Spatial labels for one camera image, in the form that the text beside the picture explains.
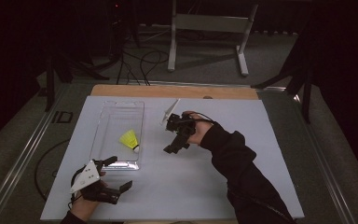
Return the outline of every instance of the black sleeve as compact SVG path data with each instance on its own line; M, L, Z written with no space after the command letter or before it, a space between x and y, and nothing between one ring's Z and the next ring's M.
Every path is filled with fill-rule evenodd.
M201 147L212 152L212 164L227 179L227 197L239 223L294 223L278 191L254 165L255 152L238 132L214 125Z
M68 211L65 218L61 221L61 224L86 224L86 222Z

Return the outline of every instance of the hand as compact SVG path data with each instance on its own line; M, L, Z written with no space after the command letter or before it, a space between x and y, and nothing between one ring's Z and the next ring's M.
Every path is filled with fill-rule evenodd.
M203 119L203 117L201 117L194 111L185 111L184 114L188 114L192 119ZM212 123L210 122L197 121L196 133L191 135L188 138L187 142L200 145L203 136L209 131L211 127L212 127Z
M83 196L81 196L80 191L77 192L76 198L77 200L75 200L72 204L71 213L74 214L76 217L82 219L83 221L87 222L90 219L91 215L94 213L95 209L100 204L100 202L93 202L84 199Z

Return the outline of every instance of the yellow object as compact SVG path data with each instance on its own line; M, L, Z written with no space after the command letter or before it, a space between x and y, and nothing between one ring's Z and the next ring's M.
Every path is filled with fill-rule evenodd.
M124 144L124 146L132 148L134 152L139 152L138 140L136 140L135 131L133 129L123 133L119 141L120 143Z

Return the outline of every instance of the table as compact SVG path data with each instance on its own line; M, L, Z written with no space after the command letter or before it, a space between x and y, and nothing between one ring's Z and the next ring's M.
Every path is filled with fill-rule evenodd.
M115 183L120 185L123 182L127 182L129 178L134 180L134 184L132 189L122 196L122 199L120 199L122 201L119 201L118 205L112 207L113 205L111 204L102 204L94 213L93 219L139 221L143 219L210 220L235 218L232 207L226 199L225 179L215 171L209 160L207 160L210 157L210 153L207 150L194 148L180 151L177 155L162 152L159 148L164 148L164 144L170 143L173 136L170 135L171 133L166 132L164 128L155 125L156 122L154 121L156 121L156 118L159 119L157 112L165 108L165 106L161 107L161 105L172 103L172 98L160 98L159 96L161 95L185 97L186 99L181 101L181 105L177 106L178 111L202 106L202 108L209 108L208 113L213 114L211 108L215 108L215 102L218 101L219 109L214 111L215 117L217 117L216 113L229 114L231 112L228 117L232 118L232 116L235 116L234 114L238 114L238 111L243 109L247 109L247 111L243 111L246 114L252 114L252 111L254 111L255 116L258 117L263 113L257 111L256 108L264 109L264 106L261 101L257 100L257 94L254 90L248 88L98 85L94 87L91 96L87 99L82 109L70 146L62 160L62 165L42 214L42 220L60 219L64 216L66 198L69 198L68 193L65 192L66 189L69 189L69 182L65 180L68 179L68 176L72 176L73 170L78 169L78 163L88 159L90 148L92 148L95 124L98 123L98 117L101 113L99 112L99 106L106 100L128 101L134 99L128 97L128 95L137 96L140 94L142 97L136 97L136 99L145 102L144 139L154 140L149 140L147 143L144 141L144 147L148 148L148 150L142 153L143 160L140 171L120 171L120 173L112 173L112 175L104 177L104 181L108 182L109 186ZM101 95L113 95L115 98ZM194 99L205 96L214 99ZM254 146L255 140L254 142L249 140L248 146L261 148L256 153L259 158L264 159L256 160L256 165L261 166L260 170L262 172L267 169L266 177L277 185L277 189L280 190L283 200L288 204L289 211L292 212L293 216L303 217L301 206L296 197L290 176L287 173L278 144L276 140L269 141L269 138L266 138L266 136L274 136L274 133L270 128L268 117L265 116L264 118L262 122L268 125L261 125L257 119L252 117L247 121L250 122L247 123L249 126L267 128L253 128L251 131L248 129L248 133L245 133L245 135L249 136L249 139L258 138L256 142L259 143ZM226 120L226 123L222 123L222 125L227 127L228 131L232 131L230 129L233 126L238 126L241 122L237 119L231 119ZM243 127L238 130L242 133L244 132ZM272 170L272 173L275 172L275 169L279 170L279 172L272 174L268 169ZM197 205L196 210L191 207L194 204Z
M237 55L241 74L248 76L249 72L243 51L252 29L256 11L257 5L252 5L252 11L248 18L180 14L176 12L176 0L172 0L171 48L168 60L168 71L173 72L175 70L177 47L176 29L189 29L243 33L242 42L237 46Z

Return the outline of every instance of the transparent box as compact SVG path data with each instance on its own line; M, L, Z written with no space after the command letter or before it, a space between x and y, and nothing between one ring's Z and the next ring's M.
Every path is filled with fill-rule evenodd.
M140 169L144 111L144 102L104 102L89 155L91 160L106 160L117 156L117 162L104 166L103 171ZM129 130L135 133L138 152L120 142L120 137Z

